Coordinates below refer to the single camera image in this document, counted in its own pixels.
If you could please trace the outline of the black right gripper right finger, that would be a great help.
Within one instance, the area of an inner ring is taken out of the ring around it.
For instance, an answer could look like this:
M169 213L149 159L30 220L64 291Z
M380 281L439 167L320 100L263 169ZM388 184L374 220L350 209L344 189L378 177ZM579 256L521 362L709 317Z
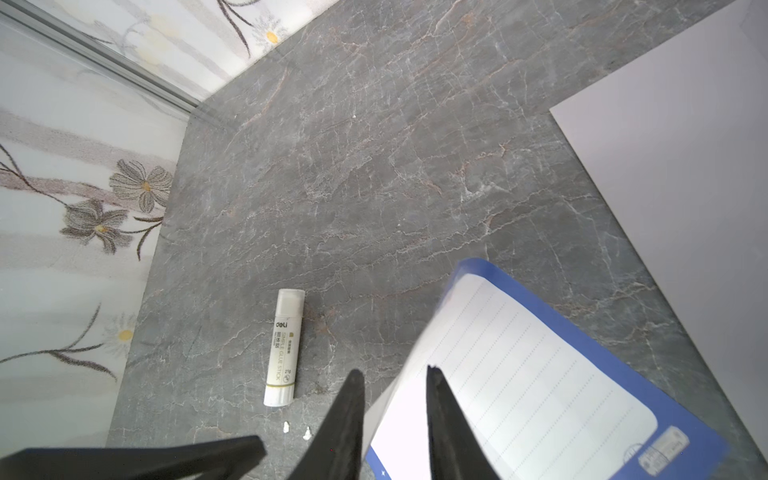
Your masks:
M499 480L442 370L429 366L426 404L430 471L437 480Z

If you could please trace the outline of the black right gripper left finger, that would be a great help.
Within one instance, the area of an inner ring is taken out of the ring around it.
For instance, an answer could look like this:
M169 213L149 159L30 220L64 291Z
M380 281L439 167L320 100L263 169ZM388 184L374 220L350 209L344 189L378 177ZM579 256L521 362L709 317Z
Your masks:
M364 415L364 375L353 369L289 479L357 480L363 459Z

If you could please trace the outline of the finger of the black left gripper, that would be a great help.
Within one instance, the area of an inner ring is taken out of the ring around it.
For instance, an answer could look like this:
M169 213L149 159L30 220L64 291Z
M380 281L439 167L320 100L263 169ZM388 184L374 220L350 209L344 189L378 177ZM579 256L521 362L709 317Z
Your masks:
M266 455L257 436L166 448L28 448L1 459L1 477L240 479Z

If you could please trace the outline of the blue bordered letter paper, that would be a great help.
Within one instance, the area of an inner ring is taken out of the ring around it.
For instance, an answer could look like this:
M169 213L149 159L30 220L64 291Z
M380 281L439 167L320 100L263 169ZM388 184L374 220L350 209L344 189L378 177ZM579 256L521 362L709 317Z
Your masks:
M442 370L502 479L706 479L726 441L492 263L454 270L366 415L378 479L430 477L426 373Z

